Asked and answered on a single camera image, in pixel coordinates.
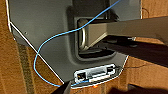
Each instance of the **wire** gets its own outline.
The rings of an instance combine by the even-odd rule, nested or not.
[[[118,0],[116,1],[114,4],[112,4],[111,6],[109,6],[108,8],[106,8],[105,10],[103,10],[102,12],[100,12],[97,16],[95,16],[93,19],[91,19],[89,22],[87,22],[85,25],[81,26],[80,28],[77,28],[77,29],[74,29],[74,30],[70,30],[70,31],[67,31],[67,32],[64,32],[64,33],[60,33],[60,34],[57,34],[57,35],[54,35],[52,37],[50,37],[49,39],[47,39],[46,41],[44,41],[40,47],[38,48],[38,51],[37,51],[37,54],[34,58],[34,64],[33,64],[33,68],[34,68],[34,71],[36,72],[36,74],[42,79],[44,80],[46,83],[48,84],[51,84],[53,86],[56,86],[56,87],[60,87],[60,85],[56,85],[56,84],[53,84],[49,81],[47,81],[46,79],[44,79],[40,74],[39,72],[36,70],[36,60],[37,60],[37,56],[39,55],[39,52],[41,50],[41,48],[43,47],[44,44],[46,44],[48,41],[58,37],[58,36],[62,36],[62,35],[65,35],[65,34],[69,34],[69,33],[72,33],[72,32],[75,32],[75,31],[78,31],[78,30],[81,30],[82,28],[84,28],[85,26],[87,26],[88,24],[90,24],[93,20],[95,20],[96,18],[98,18],[100,15],[102,15],[103,13],[105,13],[107,10],[109,10],[110,8],[112,8],[113,6],[115,6],[117,3],[119,3],[121,0]]]
[[[142,9],[145,10],[148,13],[148,18],[149,18],[150,14],[149,14],[148,9],[146,9],[146,8],[142,8]]]
[[[89,82],[89,80],[84,80],[84,81],[81,81],[81,82],[79,82],[79,83],[75,83],[75,84],[73,84],[73,85],[71,85],[71,86],[76,86],[76,85],[78,85],[78,84],[87,83],[87,82]]]

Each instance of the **gray surface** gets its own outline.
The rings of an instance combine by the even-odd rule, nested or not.
[[[37,49],[44,40],[52,35],[76,27],[74,16],[80,18],[82,14],[79,15],[77,10],[74,11],[72,5],[75,1],[77,0],[9,0],[10,19]],[[122,0],[113,9],[121,21],[140,19],[140,5],[140,0]],[[103,10],[101,8],[103,7],[96,9],[96,12],[99,13]],[[98,14],[93,12],[93,9],[95,8],[90,8],[89,15],[84,16],[94,17],[95,14]],[[44,45],[40,52],[63,81],[73,79],[73,73],[76,70],[111,63],[120,66],[124,64],[126,55],[120,53],[114,57],[80,58],[76,51],[76,37],[75,33],[72,33],[55,38]]]

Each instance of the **blue wire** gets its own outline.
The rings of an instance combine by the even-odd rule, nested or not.
[[[76,85],[78,85],[78,84],[81,84],[81,83],[87,83],[87,82],[89,82],[89,80],[81,81],[81,82],[79,82],[79,83],[75,83],[75,84],[73,84],[73,85],[71,85],[71,86],[76,86]]]
[[[69,33],[72,33],[72,32],[75,32],[75,31],[78,31],[78,30],[84,28],[85,26],[87,26],[88,24],[90,24],[90,23],[91,23],[92,21],[94,21],[97,17],[99,17],[99,16],[102,15],[104,12],[106,12],[107,10],[109,10],[110,8],[112,8],[113,6],[115,6],[115,5],[116,5],[117,3],[119,3],[120,1],[121,1],[121,0],[116,1],[114,4],[112,4],[111,6],[109,6],[108,8],[106,8],[105,10],[103,10],[102,12],[100,12],[97,16],[95,16],[93,19],[91,19],[89,22],[87,22],[87,23],[86,23],[85,25],[83,25],[82,27],[77,28],[77,29],[74,29],[74,30],[71,30],[71,31],[67,31],[67,32],[64,32],[64,33],[60,33],[60,34],[54,35],[54,36],[50,37],[49,39],[47,39],[46,41],[44,41],[44,42],[40,45],[40,47],[39,47],[39,49],[38,49],[38,51],[37,51],[37,54],[36,54],[36,56],[35,56],[35,58],[34,58],[33,68],[34,68],[34,71],[36,72],[36,74],[37,74],[42,80],[44,80],[45,82],[47,82],[48,84],[51,84],[51,85],[56,86],[56,87],[60,87],[60,85],[53,84],[53,83],[47,81],[46,79],[44,79],[44,78],[38,73],[38,71],[36,70],[36,60],[37,60],[37,56],[39,55],[39,52],[40,52],[42,46],[43,46],[45,43],[47,43],[48,41],[52,40],[53,38],[56,38],[56,37],[58,37],[58,36],[62,36],[62,35],[65,35],[65,34],[69,34]]]

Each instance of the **black cable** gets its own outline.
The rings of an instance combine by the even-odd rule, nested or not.
[[[147,13],[148,13],[148,18],[149,18],[149,10],[148,9],[146,9],[146,8],[142,8],[143,10],[145,10]]]

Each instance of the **brown surface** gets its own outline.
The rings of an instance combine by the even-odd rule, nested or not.
[[[142,0],[143,8],[149,11],[149,17],[168,16],[167,0]],[[143,9],[143,18],[148,12]],[[141,41],[159,42],[153,39],[137,38]],[[57,87],[42,81],[33,71],[35,53],[29,47],[17,45],[7,27],[5,0],[0,0],[0,94],[49,94]],[[129,57],[126,67],[151,64],[149,62]],[[61,84],[49,68],[38,58],[37,70],[47,80]],[[149,65],[141,68],[125,69],[119,78],[98,85],[98,88],[87,87],[72,90],[71,94],[106,94],[112,87],[127,90],[127,84],[142,87],[158,87],[168,90],[168,68],[159,65]]]

